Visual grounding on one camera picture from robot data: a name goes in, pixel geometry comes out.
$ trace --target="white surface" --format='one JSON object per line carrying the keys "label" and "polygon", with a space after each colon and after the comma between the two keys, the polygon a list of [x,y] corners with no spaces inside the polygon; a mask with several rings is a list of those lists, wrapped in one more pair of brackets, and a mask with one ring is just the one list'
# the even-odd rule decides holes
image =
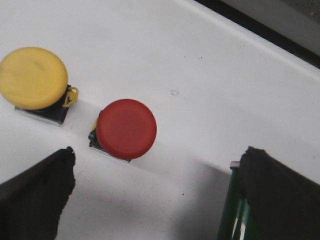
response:
{"label": "white surface", "polygon": [[[62,127],[0,99],[0,182],[57,149],[76,153],[58,240],[214,238],[223,172],[249,145],[320,183],[320,71],[200,4],[11,0],[0,16],[0,56],[51,50],[80,90]],[[122,98],[158,125],[131,163],[88,147],[99,111]]]}

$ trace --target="yellow plastic tab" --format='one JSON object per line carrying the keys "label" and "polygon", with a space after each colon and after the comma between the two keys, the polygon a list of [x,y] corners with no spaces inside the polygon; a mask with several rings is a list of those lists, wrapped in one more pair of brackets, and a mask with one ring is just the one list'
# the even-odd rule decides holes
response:
{"label": "yellow plastic tab", "polygon": [[0,63],[0,92],[19,108],[49,107],[62,97],[67,86],[68,73],[64,63],[46,49],[20,48]]}
{"label": "yellow plastic tab", "polygon": [[63,107],[70,107],[72,104],[78,102],[79,90],[75,86],[70,86],[66,93],[65,101]]}
{"label": "yellow plastic tab", "polygon": [[98,124],[98,117],[96,118],[92,128],[91,128],[91,131],[95,130],[97,128],[97,124]]}

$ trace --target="button cap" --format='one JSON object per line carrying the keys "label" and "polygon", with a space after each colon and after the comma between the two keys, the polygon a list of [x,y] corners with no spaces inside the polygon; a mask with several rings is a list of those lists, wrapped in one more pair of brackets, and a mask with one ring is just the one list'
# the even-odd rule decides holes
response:
{"label": "button cap", "polygon": [[157,135],[157,123],[144,104],[133,99],[121,99],[101,111],[96,135],[107,153],[131,160],[151,148]]}
{"label": "button cap", "polygon": [[13,105],[27,110],[51,106],[65,93],[68,73],[52,52],[24,47],[0,63],[0,92]]}

